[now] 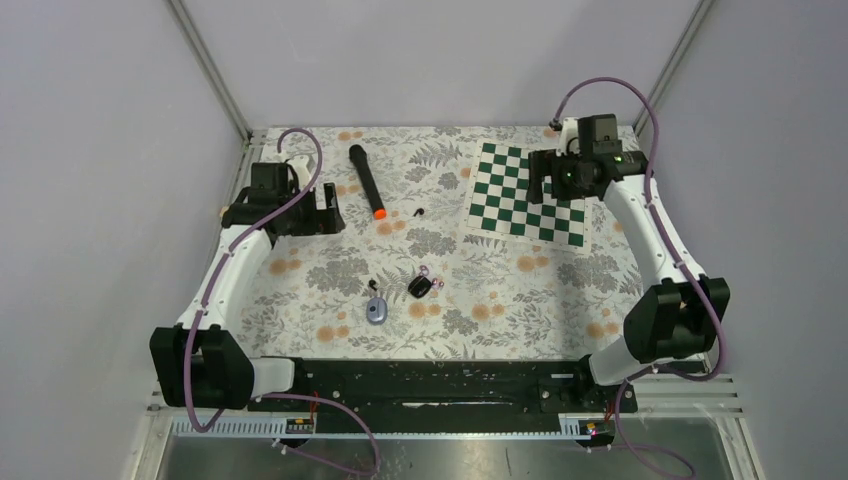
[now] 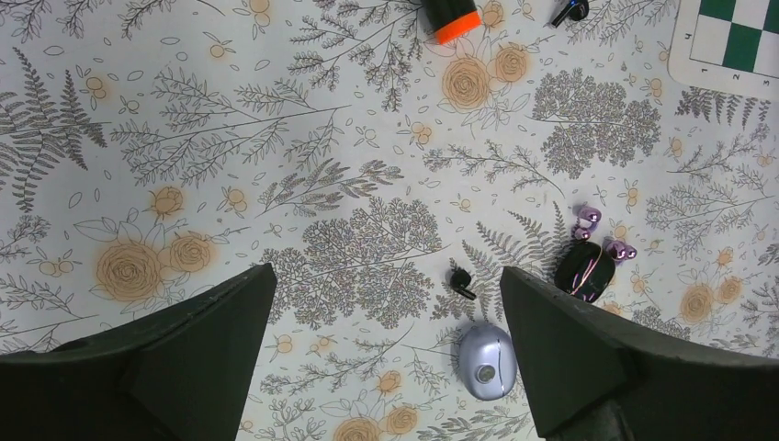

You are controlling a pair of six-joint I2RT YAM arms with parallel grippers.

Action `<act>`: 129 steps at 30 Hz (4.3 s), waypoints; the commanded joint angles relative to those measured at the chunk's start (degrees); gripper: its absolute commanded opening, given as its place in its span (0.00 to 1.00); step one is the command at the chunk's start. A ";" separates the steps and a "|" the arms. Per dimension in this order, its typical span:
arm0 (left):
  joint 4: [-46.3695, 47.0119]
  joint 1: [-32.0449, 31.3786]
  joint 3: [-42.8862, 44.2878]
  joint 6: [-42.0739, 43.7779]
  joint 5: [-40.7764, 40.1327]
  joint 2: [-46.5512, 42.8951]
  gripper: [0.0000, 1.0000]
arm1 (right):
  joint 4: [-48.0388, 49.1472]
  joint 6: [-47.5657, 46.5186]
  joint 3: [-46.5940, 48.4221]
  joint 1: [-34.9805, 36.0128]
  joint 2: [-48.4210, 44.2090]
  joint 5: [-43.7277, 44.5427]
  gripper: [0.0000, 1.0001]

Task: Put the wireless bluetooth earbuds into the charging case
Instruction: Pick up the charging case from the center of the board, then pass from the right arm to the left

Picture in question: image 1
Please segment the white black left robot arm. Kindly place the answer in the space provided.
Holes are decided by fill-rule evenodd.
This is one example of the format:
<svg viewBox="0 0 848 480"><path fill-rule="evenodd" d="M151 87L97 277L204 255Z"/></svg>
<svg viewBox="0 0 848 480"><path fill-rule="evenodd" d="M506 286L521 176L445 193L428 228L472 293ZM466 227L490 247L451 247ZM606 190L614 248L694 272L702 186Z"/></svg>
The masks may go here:
<svg viewBox="0 0 848 480"><path fill-rule="evenodd" d="M342 232L345 222L335 186L316 196L306 154L252 165L250 182L222 219L219 245L201 286L172 327L158 327L149 341L157 380L167 405L242 409L265 394L288 411L309 401L310 385L284 357L248 354L239 343L242 310L260 267L279 240L313 239Z"/></svg>

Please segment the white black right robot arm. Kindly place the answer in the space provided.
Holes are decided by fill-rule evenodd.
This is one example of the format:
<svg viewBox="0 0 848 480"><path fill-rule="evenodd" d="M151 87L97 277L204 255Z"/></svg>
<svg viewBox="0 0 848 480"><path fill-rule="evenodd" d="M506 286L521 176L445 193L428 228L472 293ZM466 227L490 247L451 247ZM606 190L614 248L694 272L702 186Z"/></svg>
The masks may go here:
<svg viewBox="0 0 848 480"><path fill-rule="evenodd" d="M539 204L544 181L558 201L597 199L621 224L643 282L620 339L587 356L573 386L575 402L597 412L619 385L672 360L707 353L724 339L727 282L711 278L685 249L658 195L648 157L626 150L613 114L570 120L555 149L529 155L527 200Z"/></svg>

